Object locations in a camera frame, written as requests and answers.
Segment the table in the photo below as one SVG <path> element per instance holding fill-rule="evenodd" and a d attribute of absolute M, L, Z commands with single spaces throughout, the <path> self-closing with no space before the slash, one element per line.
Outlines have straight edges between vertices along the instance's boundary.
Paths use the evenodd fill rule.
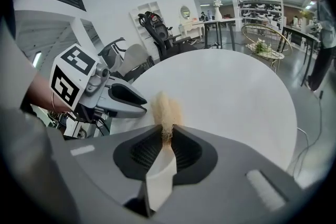
<path fill-rule="evenodd" d="M 154 124 L 150 102 L 160 91 L 177 100 L 187 127 L 240 141 L 283 170 L 297 137 L 292 99 L 265 64 L 231 50 L 196 50 L 168 58 L 132 84 L 148 104 L 140 119 L 113 119 L 111 133 Z"/>
<path fill-rule="evenodd" d="M 221 43 L 221 49 L 223 48 L 223 43 L 222 43 L 222 31 L 221 31 L 221 23 L 228 23 L 229 24 L 229 28 L 230 28 L 230 35 L 231 35 L 231 42 L 232 42 L 232 50 L 236 50 L 236 46 L 235 46 L 235 38 L 234 38 L 234 34 L 233 34 L 233 30 L 232 30 L 232 23 L 235 22 L 237 19 L 233 18 L 233 19 L 222 19 L 222 20 L 211 20 L 211 21 L 206 21 L 206 22 L 198 22 L 195 23 L 193 25 L 200 25 L 200 24 L 205 24 L 205 25 L 212 25 L 212 24 L 216 24 L 216 38 L 217 38 L 217 44 L 219 44 L 219 40 L 218 40 L 218 28 L 219 28 L 219 37 L 220 37 L 220 43 Z M 205 43 L 205 49 L 208 48 L 208 29 L 207 27 L 205 27 L 204 29 L 204 43 Z"/>
<path fill-rule="evenodd" d="M 306 68 L 306 71 L 304 72 L 302 83 L 301 83 L 301 86 L 302 86 L 304 84 L 304 82 L 306 80 L 306 77 L 307 77 L 307 74 L 309 72 L 309 66 L 310 66 L 312 55 L 313 55 L 315 43 L 319 43 L 320 40 L 317 37 L 315 37 L 315 36 L 312 36 L 310 34 L 304 33 L 301 30 L 293 28 L 293 27 L 290 27 L 290 26 L 283 26 L 283 28 L 282 28 L 282 35 L 283 36 L 285 35 L 285 32 L 287 32 L 286 38 L 288 38 L 289 32 L 295 33 L 296 35 L 300 36 L 301 38 L 304 37 L 307 41 L 309 41 L 307 43 L 311 45 L 311 50 L 310 50 L 310 55 L 309 55 L 309 58 L 308 58 L 307 68 Z M 304 55 L 305 59 L 303 61 L 303 64 L 305 64 L 305 62 L 306 62 L 307 53 L 308 53 L 308 46 L 306 48 L 306 53 Z"/>

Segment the tuft of fiber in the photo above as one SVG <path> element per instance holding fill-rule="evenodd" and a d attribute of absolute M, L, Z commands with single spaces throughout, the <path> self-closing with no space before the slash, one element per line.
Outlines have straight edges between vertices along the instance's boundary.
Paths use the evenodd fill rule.
<path fill-rule="evenodd" d="M 163 145 L 170 145 L 173 136 L 173 125 L 182 125 L 180 104 L 168 98 L 164 92 L 159 92 L 151 103 L 154 123 L 162 125 Z"/>

